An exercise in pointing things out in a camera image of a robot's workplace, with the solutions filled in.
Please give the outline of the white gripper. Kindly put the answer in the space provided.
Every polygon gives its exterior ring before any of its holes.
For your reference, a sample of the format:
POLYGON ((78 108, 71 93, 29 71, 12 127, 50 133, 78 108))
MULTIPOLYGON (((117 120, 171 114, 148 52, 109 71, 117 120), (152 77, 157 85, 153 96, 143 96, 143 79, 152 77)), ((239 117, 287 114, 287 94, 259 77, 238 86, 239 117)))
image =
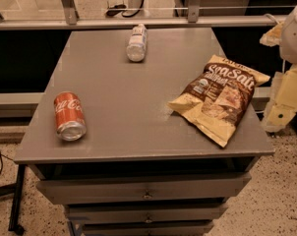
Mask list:
MULTIPOLYGON (((263 34, 260 44, 274 47, 280 44, 283 23, 263 34)), ((284 129, 297 113, 297 65, 285 73, 276 72, 270 87, 269 102, 264 111, 262 126, 267 132, 284 129)))

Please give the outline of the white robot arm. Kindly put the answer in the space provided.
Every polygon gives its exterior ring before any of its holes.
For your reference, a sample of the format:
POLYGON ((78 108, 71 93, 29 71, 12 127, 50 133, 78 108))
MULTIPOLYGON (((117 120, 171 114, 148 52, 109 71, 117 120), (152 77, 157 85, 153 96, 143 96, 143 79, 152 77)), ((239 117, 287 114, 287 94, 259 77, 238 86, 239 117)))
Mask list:
POLYGON ((284 129, 297 113, 297 5, 284 22, 263 34, 260 44, 279 46, 283 62, 292 64, 286 72, 276 72, 262 125, 267 132, 284 129))

